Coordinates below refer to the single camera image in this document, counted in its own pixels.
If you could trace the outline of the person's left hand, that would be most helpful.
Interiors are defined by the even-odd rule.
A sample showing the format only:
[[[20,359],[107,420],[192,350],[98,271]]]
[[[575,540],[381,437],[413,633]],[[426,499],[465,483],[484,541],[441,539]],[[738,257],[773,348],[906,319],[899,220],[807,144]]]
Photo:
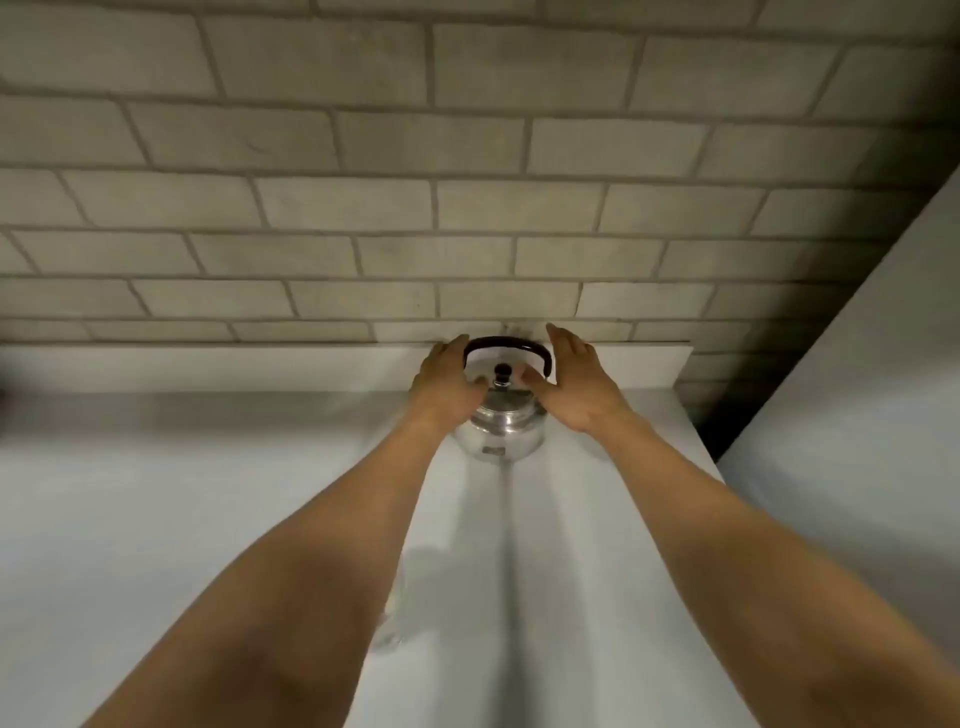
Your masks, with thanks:
[[[443,438],[466,423],[484,397],[466,393],[465,352],[471,338],[461,334],[435,344],[420,364],[402,417],[405,426]]]

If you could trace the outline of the person's right hand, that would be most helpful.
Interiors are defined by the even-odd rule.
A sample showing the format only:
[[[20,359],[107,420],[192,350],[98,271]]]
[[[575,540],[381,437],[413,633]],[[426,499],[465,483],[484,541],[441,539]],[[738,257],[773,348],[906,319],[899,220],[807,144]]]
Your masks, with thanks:
[[[592,344],[552,322],[546,323],[546,333],[556,380],[551,401],[540,403],[550,415],[599,442],[612,438],[615,431],[644,429],[643,420],[607,374]]]

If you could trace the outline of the steel kettle with black handle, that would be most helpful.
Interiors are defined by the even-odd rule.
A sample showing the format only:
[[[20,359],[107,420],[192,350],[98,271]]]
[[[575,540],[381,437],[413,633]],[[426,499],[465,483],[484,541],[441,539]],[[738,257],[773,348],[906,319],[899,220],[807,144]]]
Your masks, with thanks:
[[[463,349],[463,373],[470,382],[483,380],[486,393],[469,419],[454,431],[467,455],[490,462],[511,463],[532,455],[546,439],[547,411],[527,389],[520,370],[539,360],[547,381],[554,357],[544,344],[506,335],[471,338]]]

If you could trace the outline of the person's left forearm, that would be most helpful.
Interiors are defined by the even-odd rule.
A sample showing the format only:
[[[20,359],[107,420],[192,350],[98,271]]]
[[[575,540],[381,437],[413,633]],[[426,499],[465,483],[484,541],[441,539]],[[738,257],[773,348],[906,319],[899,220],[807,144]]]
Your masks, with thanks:
[[[81,728],[343,728],[452,429],[403,416],[233,560]]]

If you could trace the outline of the person's right forearm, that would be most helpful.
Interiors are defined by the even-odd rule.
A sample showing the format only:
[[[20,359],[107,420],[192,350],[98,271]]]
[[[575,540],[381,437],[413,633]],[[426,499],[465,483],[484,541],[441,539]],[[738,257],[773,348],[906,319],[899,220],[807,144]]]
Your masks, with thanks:
[[[960,671],[852,571],[628,407],[591,413],[587,431],[762,728],[960,728]]]

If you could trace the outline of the white tall cabinet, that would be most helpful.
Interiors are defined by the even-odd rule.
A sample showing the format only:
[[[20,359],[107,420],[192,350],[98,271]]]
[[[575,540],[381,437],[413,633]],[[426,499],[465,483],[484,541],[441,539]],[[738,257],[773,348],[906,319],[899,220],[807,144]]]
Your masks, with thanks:
[[[960,165],[718,469],[960,669]]]

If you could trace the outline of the white wall cabinet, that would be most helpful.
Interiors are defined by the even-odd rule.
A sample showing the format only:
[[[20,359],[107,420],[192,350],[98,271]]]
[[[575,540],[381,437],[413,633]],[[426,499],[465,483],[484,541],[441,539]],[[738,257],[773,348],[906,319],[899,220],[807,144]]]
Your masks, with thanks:
[[[0,349],[0,728],[75,728],[389,431],[413,346]],[[615,467],[548,418],[428,469],[346,728],[757,728]]]

